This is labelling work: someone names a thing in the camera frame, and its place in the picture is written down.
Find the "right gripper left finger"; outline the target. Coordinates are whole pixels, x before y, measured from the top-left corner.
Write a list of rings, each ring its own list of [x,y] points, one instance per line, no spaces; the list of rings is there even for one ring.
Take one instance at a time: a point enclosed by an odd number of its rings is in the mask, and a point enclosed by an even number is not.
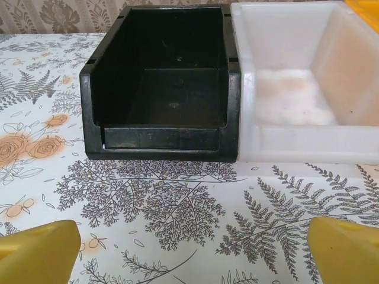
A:
[[[0,237],[0,284],[68,284],[81,246],[73,220]]]

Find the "white plastic bin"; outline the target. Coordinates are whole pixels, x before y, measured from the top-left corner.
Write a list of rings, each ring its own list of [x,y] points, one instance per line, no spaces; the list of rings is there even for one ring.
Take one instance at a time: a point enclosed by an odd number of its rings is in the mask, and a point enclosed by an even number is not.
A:
[[[379,33],[342,1],[231,5],[244,162],[379,163]]]

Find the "black plastic bin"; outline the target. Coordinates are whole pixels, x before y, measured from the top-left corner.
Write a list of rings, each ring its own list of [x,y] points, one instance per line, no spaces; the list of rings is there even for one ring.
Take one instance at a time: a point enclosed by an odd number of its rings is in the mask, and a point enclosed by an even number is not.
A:
[[[228,4],[125,7],[79,81],[90,159],[237,159],[241,70]]]

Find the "floral patterned tablecloth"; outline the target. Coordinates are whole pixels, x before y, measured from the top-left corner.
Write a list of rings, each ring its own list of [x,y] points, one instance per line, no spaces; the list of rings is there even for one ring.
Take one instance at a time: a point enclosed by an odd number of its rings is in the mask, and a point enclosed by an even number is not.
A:
[[[74,220],[69,284],[322,284],[312,217],[379,227],[379,165],[89,160],[78,75],[101,39],[0,35],[0,237]]]

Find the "yellow plastic bin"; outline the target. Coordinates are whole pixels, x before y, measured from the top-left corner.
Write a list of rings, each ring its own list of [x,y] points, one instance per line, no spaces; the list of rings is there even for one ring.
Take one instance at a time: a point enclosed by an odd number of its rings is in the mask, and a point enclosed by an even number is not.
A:
[[[345,0],[345,3],[359,15],[379,18],[379,0]]]

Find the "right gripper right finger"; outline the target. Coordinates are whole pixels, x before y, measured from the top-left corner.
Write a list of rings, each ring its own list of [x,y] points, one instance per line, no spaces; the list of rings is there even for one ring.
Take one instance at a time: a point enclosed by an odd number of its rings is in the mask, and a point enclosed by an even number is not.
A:
[[[323,284],[379,284],[379,228],[315,217],[307,242]]]

